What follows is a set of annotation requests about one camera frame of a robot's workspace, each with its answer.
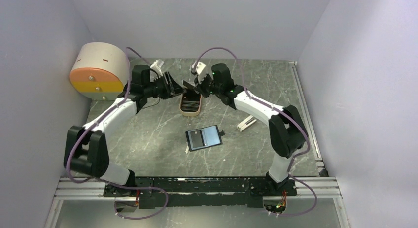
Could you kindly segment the black credit card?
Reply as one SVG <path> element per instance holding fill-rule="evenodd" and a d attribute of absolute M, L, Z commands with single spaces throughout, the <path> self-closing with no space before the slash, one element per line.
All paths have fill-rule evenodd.
<path fill-rule="evenodd" d="M 196 90 L 195 89 L 195 86 L 194 85 L 192 85 L 191 83 L 189 83 L 189 82 L 187 82 L 187 81 L 183 81 L 183 86 L 184 86 L 184 88 L 187 88 L 187 89 L 190 89 L 190 90 Z"/>

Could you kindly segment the beige wooden card tray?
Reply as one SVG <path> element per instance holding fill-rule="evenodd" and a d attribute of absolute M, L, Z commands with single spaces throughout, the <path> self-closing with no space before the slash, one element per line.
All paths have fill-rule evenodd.
<path fill-rule="evenodd" d="M 182 94 L 179 109 L 183 116 L 196 117 L 201 111 L 202 96 L 194 90 L 186 89 Z"/>

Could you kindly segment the black leather card holder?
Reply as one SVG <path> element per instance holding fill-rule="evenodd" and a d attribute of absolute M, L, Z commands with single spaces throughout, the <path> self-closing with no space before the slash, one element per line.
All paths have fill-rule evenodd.
<path fill-rule="evenodd" d="M 192 131 L 195 130 L 201 130 L 202 131 L 202 135 L 203 135 L 203 139 L 204 139 L 204 146 L 200 147 L 200 148 L 193 148 L 192 147 L 192 143 L 191 143 L 191 139 L 190 139 L 190 133 Z M 208 127 L 204 127 L 204 128 L 200 128 L 200 129 L 195 129 L 195 130 L 188 130 L 185 132 L 185 136 L 186 136 L 186 140 L 187 140 L 187 147 L 188 147 L 188 151 L 189 152 L 193 152 L 193 151 L 197 151 L 197 150 L 201 150 L 201 149 L 205 149 L 205 148 L 210 148 L 213 146 L 218 146 L 221 145 L 222 142 L 222 137 L 225 135 L 224 130 L 219 130 L 217 125 L 213 125 L 213 126 L 208 126 Z"/>

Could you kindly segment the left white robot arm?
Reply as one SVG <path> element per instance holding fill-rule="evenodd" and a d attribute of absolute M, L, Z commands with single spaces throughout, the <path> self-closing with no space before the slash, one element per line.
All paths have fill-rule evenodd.
<path fill-rule="evenodd" d="M 153 71 L 148 65 L 134 66 L 123 91 L 107 110 L 93 121 L 68 130 L 63 164 L 73 182 L 82 181 L 76 180 L 72 171 L 112 184 L 123 196 L 135 193 L 135 173 L 110 161 L 107 139 L 139 113 L 149 98 L 170 99 L 185 92 L 169 72 L 151 81 Z"/>

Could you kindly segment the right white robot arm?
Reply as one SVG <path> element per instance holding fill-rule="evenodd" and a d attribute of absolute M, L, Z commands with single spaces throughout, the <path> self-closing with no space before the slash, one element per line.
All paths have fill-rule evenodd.
<path fill-rule="evenodd" d="M 297 108 L 265 102 L 257 98 L 243 86 L 235 84 L 225 63 L 218 63 L 207 73 L 206 65 L 194 62 L 194 90 L 207 98 L 215 95 L 224 105 L 245 112 L 269 127 L 270 142 L 274 151 L 272 165 L 266 173 L 266 190 L 271 195 L 279 195 L 289 179 L 289 170 L 295 151 L 307 141 L 307 132 Z"/>

